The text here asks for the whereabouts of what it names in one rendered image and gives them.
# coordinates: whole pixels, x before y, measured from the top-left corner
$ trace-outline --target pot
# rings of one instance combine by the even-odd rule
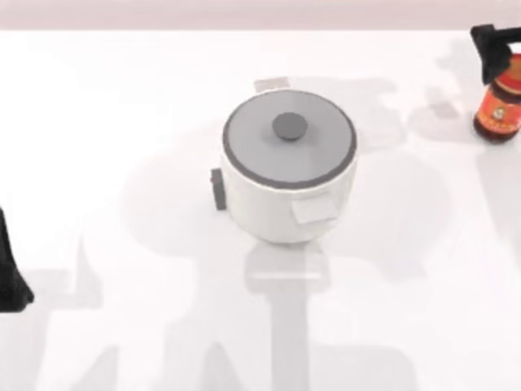
[[[316,239],[344,209],[356,154],[354,126],[330,100],[290,88],[256,94],[225,123],[216,207],[271,243]]]

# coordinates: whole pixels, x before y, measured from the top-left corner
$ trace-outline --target jar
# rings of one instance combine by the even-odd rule
[[[474,118],[476,132],[491,143],[511,140],[521,127],[521,54],[488,86]]]
[[[225,124],[212,172],[217,208],[271,243],[316,239],[344,208],[356,151],[351,120],[328,99],[293,89],[257,94]]]

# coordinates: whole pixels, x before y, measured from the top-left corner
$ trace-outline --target pot body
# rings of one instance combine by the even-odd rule
[[[351,192],[356,158],[335,178],[302,190],[267,187],[241,174],[221,154],[227,209],[235,223],[259,239],[295,244],[316,239],[338,221]]]

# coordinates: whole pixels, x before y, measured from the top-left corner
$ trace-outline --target white surface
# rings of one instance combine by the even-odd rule
[[[3,33],[0,47],[0,203],[37,293],[0,318],[0,388],[521,386],[521,155],[469,130],[483,88],[466,33]],[[350,106],[365,154],[306,256],[316,270],[300,270],[307,314],[298,252],[240,231],[209,183],[216,124],[281,75]],[[72,271],[76,296],[41,269]],[[83,378],[110,346],[119,371],[104,358]]]

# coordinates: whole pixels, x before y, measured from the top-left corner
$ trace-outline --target lid rim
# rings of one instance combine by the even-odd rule
[[[291,90],[295,92],[300,92],[304,94],[310,94],[310,95],[316,95],[307,91],[301,91],[301,90],[293,90],[293,89],[284,89],[284,90]],[[324,183],[327,183],[336,177],[338,177],[343,171],[345,171],[350,164],[354,161],[355,154],[357,152],[357,133],[355,131],[355,126],[352,123],[351,119],[347,116],[347,114],[342,110],[337,104],[331,102],[329,99],[326,99],[320,95],[316,95],[319,98],[327,101],[332,107],[336,108],[340,115],[346,120],[348,123],[349,131],[351,132],[351,144],[349,146],[348,152],[345,155],[345,157],[342,159],[342,161],[336,165],[332,170],[327,172],[326,174],[320,175],[318,177],[308,179],[305,181],[297,181],[297,182],[284,182],[284,181],[278,181],[270,178],[266,178],[262,175],[259,175],[250,169],[248,169],[245,165],[243,165],[239,159],[235,156],[235,154],[232,151],[232,148],[230,146],[230,141],[228,138],[228,133],[230,132],[230,122],[233,120],[234,115],[247,103],[249,103],[252,99],[255,97],[262,95],[262,94],[272,94],[277,92],[275,91],[267,91],[261,94],[256,94],[252,98],[248,99],[247,101],[241,103],[228,117],[226,120],[226,123],[224,125],[224,130],[222,134],[222,143],[224,147],[224,151],[226,154],[226,157],[230,161],[230,163],[245,177],[251,179],[254,182],[259,183],[260,185],[271,187],[276,190],[305,190],[313,187],[320,186]]]

